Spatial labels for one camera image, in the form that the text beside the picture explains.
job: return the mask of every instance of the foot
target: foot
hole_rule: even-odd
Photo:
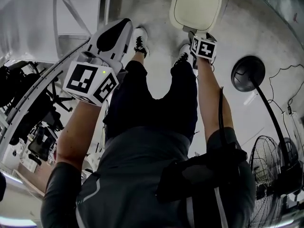
[[[148,40],[148,33],[147,31],[142,28],[138,27],[133,31],[133,40],[135,44],[134,50],[136,52],[142,52],[144,57],[148,57],[150,52],[147,48],[147,40]]]
[[[185,44],[181,47],[180,49],[180,55],[178,57],[178,59],[176,60],[176,62],[174,63],[177,64],[181,61],[187,61],[190,63],[190,65],[193,68],[193,61],[194,61],[194,57],[192,56],[192,54],[190,53],[190,45],[189,44]],[[198,75],[198,71],[196,69],[193,69],[194,74],[197,76]]]

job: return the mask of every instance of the electric fan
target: electric fan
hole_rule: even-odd
[[[248,227],[271,227],[278,223],[282,210],[282,197],[296,193],[303,185],[303,169],[299,160],[290,153],[260,85],[265,78],[264,63],[256,56],[240,59],[231,73],[233,86],[241,92],[257,90],[273,121],[279,145],[266,136],[257,139],[250,157],[251,170],[256,178],[256,205]]]

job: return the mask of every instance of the person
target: person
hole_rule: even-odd
[[[162,170],[172,161],[188,159],[197,122],[197,77],[190,46],[184,45],[171,69],[171,87],[153,99],[146,82],[144,59],[149,56],[147,32],[133,33],[135,56],[125,69],[104,119],[107,142],[98,170],[81,185],[82,163],[90,146],[100,107],[79,102],[57,144],[57,163],[49,178],[41,208],[44,228],[187,228],[185,202],[159,203],[155,192]],[[198,60],[199,109],[207,151],[221,147],[220,87],[209,61]],[[230,107],[223,100],[224,131],[236,142]],[[255,180],[247,162],[240,165],[240,182],[220,189],[229,227],[243,227],[255,203]]]

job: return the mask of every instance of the metal pole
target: metal pole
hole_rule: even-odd
[[[263,102],[264,102],[264,104],[265,104],[265,106],[266,106],[266,108],[267,108],[267,110],[270,114],[271,120],[274,123],[275,130],[276,130],[277,135],[279,137],[281,151],[282,151],[282,155],[283,155],[283,158],[284,158],[285,165],[289,166],[290,161],[289,161],[289,157],[288,157],[288,152],[287,152],[285,140],[284,140],[282,131],[280,129],[279,123],[277,122],[276,116],[275,116],[274,112],[272,111],[272,109],[270,107],[270,104],[268,103],[268,101],[267,101],[265,95],[263,94],[262,90],[260,89],[259,85],[256,83],[256,81],[253,78],[251,78],[250,81],[255,86],[257,92],[260,94],[260,96],[261,96],[261,98],[262,98],[262,100],[263,100]]]

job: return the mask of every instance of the black shorts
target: black shorts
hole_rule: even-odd
[[[125,68],[128,74],[115,90],[107,116],[106,140],[136,126],[154,126],[193,139],[197,122],[197,84],[192,66],[177,63],[171,69],[172,84],[162,99],[153,99],[146,81],[147,71],[137,61]]]

